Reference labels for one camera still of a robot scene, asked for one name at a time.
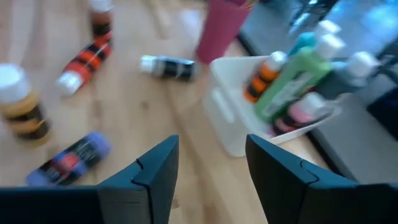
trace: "pink tumbler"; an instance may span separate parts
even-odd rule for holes
[[[245,0],[209,0],[209,10],[197,47],[197,56],[209,64],[222,57],[237,36],[250,9],[241,7]]]

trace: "paint bottle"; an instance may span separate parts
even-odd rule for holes
[[[69,64],[63,69],[56,86],[61,94],[72,96],[83,84],[88,83],[95,71],[111,54],[111,44],[106,38],[96,38],[87,45]]]
[[[328,100],[342,93],[354,93],[368,84],[379,61],[370,53],[356,52],[347,62],[333,62],[333,71],[314,90]]]
[[[292,100],[314,87],[330,73],[330,60],[344,46],[341,39],[327,34],[315,48],[304,47],[291,57],[278,79],[254,105],[258,117],[265,122],[271,122]]]
[[[320,21],[313,32],[304,32],[300,34],[294,43],[289,56],[297,54],[303,47],[314,47],[323,35],[337,34],[341,30],[340,26],[332,21]]]
[[[286,114],[272,124],[276,136],[311,125],[330,112],[325,99],[318,93],[307,93],[301,100],[291,104]]]
[[[141,71],[160,78],[192,81],[199,75],[200,68],[192,60],[144,55],[141,57]]]
[[[269,58],[253,76],[250,84],[245,88],[244,95],[246,99],[252,103],[257,102],[265,90],[278,77],[279,71],[286,61],[287,56],[281,51],[270,54]]]
[[[94,131],[77,141],[26,177],[29,186],[69,185],[104,159],[111,146]]]
[[[90,23],[93,38],[110,34],[112,31],[112,2],[111,0],[89,0],[91,7]]]
[[[10,63],[0,64],[0,111],[18,139],[35,146],[50,138],[50,126],[41,110],[39,96],[25,71]]]

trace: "wooden table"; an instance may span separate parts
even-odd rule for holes
[[[41,94],[53,138],[27,149],[0,127],[0,185],[24,185],[25,176],[92,130],[113,151],[77,184],[97,184],[132,163],[171,134],[180,136],[180,169],[170,223],[264,223],[245,158],[231,158],[207,120],[201,97],[206,68],[195,83],[162,81],[139,71],[144,54],[193,58],[205,16],[197,0],[157,7],[169,18],[160,34],[153,5],[114,0],[114,52],[95,80],[71,98],[54,82],[63,67],[90,42],[88,10],[82,0],[0,1],[0,62],[23,66]],[[227,55],[244,52],[233,43]],[[325,166],[305,137],[282,145]]]

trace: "white storage caddy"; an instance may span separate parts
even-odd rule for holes
[[[270,124],[256,116],[253,104],[243,95],[248,78],[266,58],[267,56],[225,57],[214,60],[210,65],[210,83],[203,99],[203,106],[224,148],[235,157],[245,156],[247,134],[256,134],[273,144],[280,144],[305,134],[340,113],[340,108],[331,101],[333,112],[329,117],[272,138],[269,132]]]

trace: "green bottle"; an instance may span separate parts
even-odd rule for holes
[[[304,47],[291,57],[278,79],[254,105],[258,117],[266,122],[273,121],[289,103],[331,72],[330,60],[344,46],[341,39],[327,34],[315,47]]]

